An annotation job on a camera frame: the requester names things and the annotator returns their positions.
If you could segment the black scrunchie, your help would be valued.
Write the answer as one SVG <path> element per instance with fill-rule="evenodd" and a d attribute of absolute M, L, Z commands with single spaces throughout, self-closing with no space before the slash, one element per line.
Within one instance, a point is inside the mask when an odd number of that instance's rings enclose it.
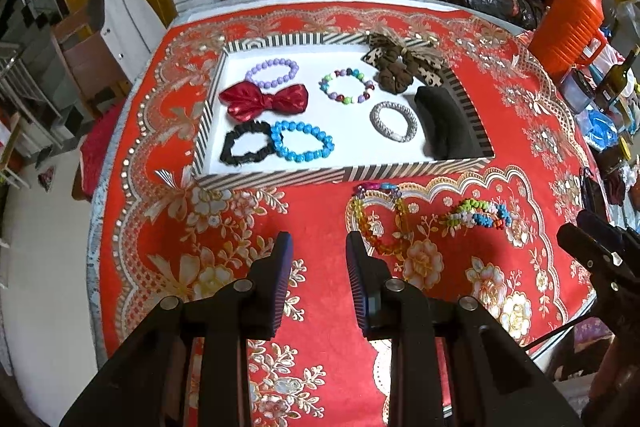
<path fill-rule="evenodd" d="M 234 155 L 232 148 L 244 134 L 263 134 L 265 135 L 265 145 L 259 150 L 249 150 L 242 155 Z M 224 137 L 224 146 L 222 147 L 219 159 L 227 166 L 240 167 L 246 164 L 257 164 L 264 161 L 268 156 L 276 153 L 276 147 L 272 139 L 271 124 L 265 121 L 249 120 L 236 124 Z"/>

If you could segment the dark glass bottle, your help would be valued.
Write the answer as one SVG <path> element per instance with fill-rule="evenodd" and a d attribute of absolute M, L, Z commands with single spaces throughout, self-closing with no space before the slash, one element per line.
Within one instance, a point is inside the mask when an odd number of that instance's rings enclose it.
<path fill-rule="evenodd" d="M 627 74 L 640 52 L 638 44 L 629 52 L 622 64 L 613 65 L 594 91 L 594 101 L 602 110 L 607 110 L 627 86 Z"/>

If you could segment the red cushioned stool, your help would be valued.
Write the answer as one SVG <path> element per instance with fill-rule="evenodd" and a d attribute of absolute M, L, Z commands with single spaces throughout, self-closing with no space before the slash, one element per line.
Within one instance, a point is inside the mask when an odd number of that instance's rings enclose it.
<path fill-rule="evenodd" d="M 125 102 L 112 106 L 93 125 L 79 145 L 79 167 L 76 172 L 74 199 L 91 200 L 99 184 L 108 146 Z"/>

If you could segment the black hair clip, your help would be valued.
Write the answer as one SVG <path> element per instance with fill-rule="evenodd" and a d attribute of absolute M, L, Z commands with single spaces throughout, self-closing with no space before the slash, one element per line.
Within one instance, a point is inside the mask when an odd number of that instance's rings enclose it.
<path fill-rule="evenodd" d="M 445 88 L 420 87 L 414 104 L 434 159 L 483 156 L 461 108 Z"/>

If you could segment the blue plastic bag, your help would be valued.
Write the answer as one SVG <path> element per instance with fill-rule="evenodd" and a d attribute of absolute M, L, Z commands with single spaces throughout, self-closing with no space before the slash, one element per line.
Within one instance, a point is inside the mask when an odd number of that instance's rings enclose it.
<path fill-rule="evenodd" d="M 599 152 L 618 143 L 618 133 L 612 119 L 591 107 L 582 112 L 580 129 L 587 143 Z"/>

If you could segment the leopard brown hair bow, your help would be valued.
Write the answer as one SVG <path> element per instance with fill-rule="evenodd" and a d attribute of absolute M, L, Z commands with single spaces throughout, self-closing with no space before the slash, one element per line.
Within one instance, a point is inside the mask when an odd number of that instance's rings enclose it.
<path fill-rule="evenodd" d="M 416 34 L 402 38 L 393 32 L 376 32 L 368 35 L 369 51 L 363 62 L 373 66 L 378 73 L 376 82 L 381 90 L 391 94 L 405 93 L 416 80 L 425 86 L 442 84 L 440 73 L 447 67 L 437 38 Z"/>

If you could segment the red floral tablecloth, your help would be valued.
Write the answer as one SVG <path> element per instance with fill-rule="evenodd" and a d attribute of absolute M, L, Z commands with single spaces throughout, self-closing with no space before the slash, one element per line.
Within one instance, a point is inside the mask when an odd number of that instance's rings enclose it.
<path fill-rule="evenodd" d="M 582 205 L 593 156 L 525 42 L 460 10 L 366 2 L 276 3 L 175 25 L 128 98 L 93 195 L 88 283 L 96 355 L 114 355 L 160 298 L 214 295 L 269 254 L 294 260 L 283 323 L 248 348 L 258 426 L 379 426 L 384 343 L 356 323 L 345 261 L 355 181 L 207 190 L 192 159 L 224 40 L 297 31 L 433 35 L 495 152 L 483 169 L 394 179 L 406 211 L 371 194 L 367 234 L 396 277 L 427 295 L 471 295 L 520 345 L 570 321 L 593 290 L 555 235 Z"/>

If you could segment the orange water jug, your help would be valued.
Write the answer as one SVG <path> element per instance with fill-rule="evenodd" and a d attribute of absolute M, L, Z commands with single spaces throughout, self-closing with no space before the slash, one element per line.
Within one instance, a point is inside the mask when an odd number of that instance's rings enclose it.
<path fill-rule="evenodd" d="M 608 44 L 602 0 L 553 0 L 528 45 L 555 86 L 574 67 L 588 67 Z"/>

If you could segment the striped white tray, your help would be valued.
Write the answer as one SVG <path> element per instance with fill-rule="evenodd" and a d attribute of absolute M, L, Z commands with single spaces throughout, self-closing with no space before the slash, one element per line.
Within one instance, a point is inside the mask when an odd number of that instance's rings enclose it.
<path fill-rule="evenodd" d="M 367 35 L 348 32 L 296 32 L 226 43 L 212 74 L 195 138 L 194 179 L 207 190 L 340 183 L 478 171 L 494 159 L 484 124 L 450 68 L 442 72 L 442 87 L 461 110 L 462 127 L 469 132 L 472 144 L 471 150 L 458 158 L 436 158 L 434 140 L 422 131 L 405 144 L 384 138 L 371 124 L 372 102 L 353 109 L 331 104 L 317 84 L 322 70 L 355 61 L 367 52 L 368 43 Z M 258 164 L 228 166 L 219 156 L 224 136 L 234 124 L 219 95 L 248 66 L 280 55 L 295 58 L 302 68 L 300 75 L 309 92 L 309 105 L 300 118 L 331 135 L 335 150 L 329 157 L 311 162 L 270 156 Z"/>

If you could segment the red satin bow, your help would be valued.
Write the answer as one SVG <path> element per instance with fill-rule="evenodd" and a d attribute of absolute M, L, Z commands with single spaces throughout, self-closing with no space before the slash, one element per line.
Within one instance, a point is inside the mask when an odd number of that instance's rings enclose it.
<path fill-rule="evenodd" d="M 218 98 L 227 105 L 229 116 L 239 122 L 256 119 L 265 112 L 298 115 L 308 106 L 308 91 L 301 83 L 269 94 L 245 80 L 220 92 Z"/>

